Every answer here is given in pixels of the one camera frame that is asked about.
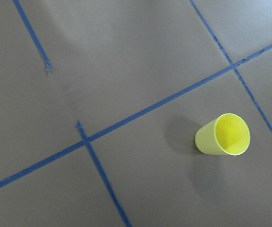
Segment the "yellow plastic cup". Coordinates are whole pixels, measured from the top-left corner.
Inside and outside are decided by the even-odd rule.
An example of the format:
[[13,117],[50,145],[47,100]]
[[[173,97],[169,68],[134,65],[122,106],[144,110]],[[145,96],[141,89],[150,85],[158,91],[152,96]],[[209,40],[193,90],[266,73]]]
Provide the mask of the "yellow plastic cup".
[[238,115],[225,113],[200,128],[195,134],[195,145],[207,155],[238,156],[251,141],[246,122]]

